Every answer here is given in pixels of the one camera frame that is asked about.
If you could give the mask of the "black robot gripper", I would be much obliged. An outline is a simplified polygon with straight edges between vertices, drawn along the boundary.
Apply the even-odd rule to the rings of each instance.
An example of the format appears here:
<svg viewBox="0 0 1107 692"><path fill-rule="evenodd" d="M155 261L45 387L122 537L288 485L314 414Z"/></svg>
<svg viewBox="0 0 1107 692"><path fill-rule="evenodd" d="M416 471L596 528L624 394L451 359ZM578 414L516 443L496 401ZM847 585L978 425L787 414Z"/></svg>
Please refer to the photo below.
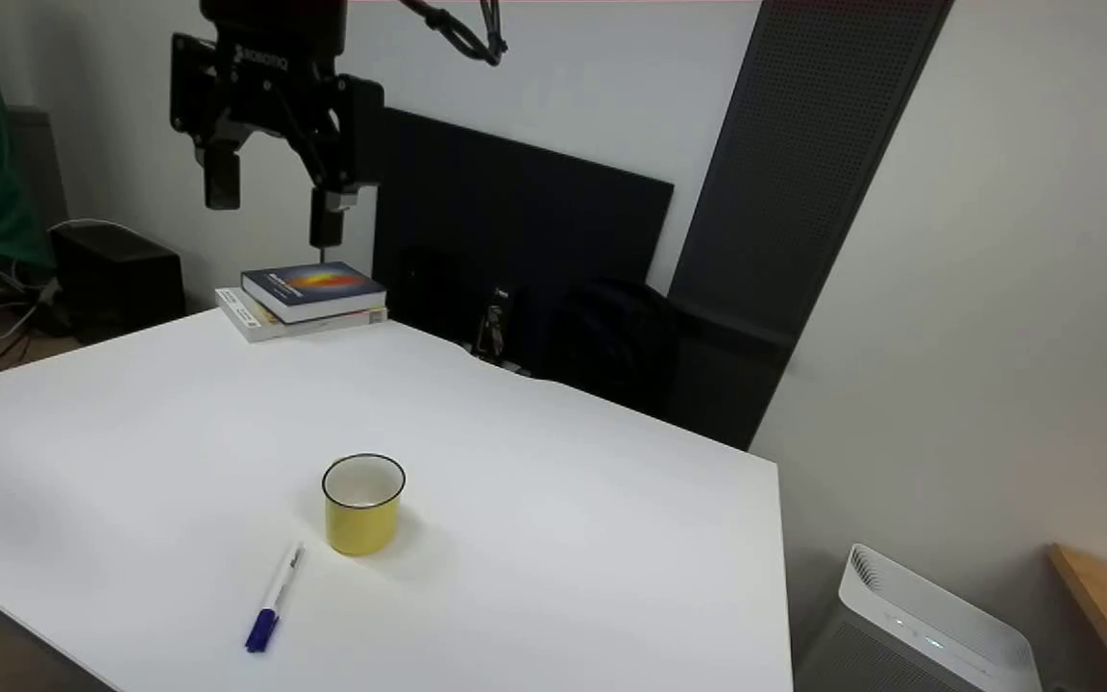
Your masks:
<svg viewBox="0 0 1107 692"><path fill-rule="evenodd" d="M237 146L265 130L295 148L314 184L313 246L340 246L354 188L386 168L386 93L336 70L346 0L199 0L199 16L217 37L173 37L168 122L195 146L202 202L242 202Z"/></svg>

